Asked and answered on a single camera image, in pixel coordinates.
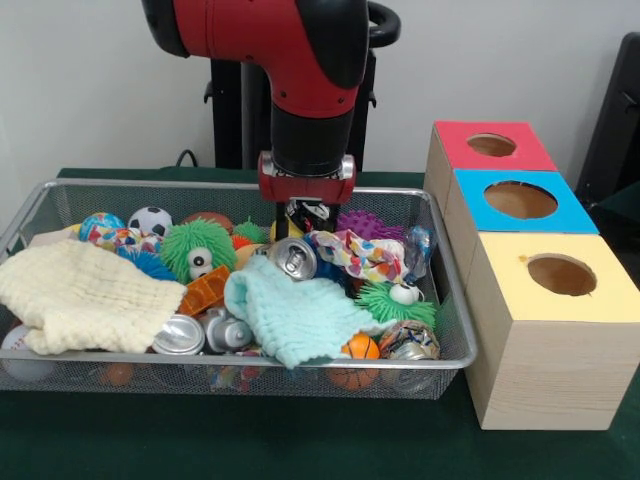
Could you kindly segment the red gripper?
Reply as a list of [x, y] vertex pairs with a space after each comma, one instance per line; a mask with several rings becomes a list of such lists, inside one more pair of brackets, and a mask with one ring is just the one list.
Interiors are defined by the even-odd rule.
[[280, 169], [270, 152], [258, 158], [259, 189], [264, 199], [276, 203], [275, 239], [289, 236], [287, 204], [291, 199], [306, 199], [329, 204], [327, 229], [335, 231], [340, 205], [351, 198], [356, 180], [356, 163], [352, 155], [345, 155], [340, 168], [324, 177], [291, 175]]

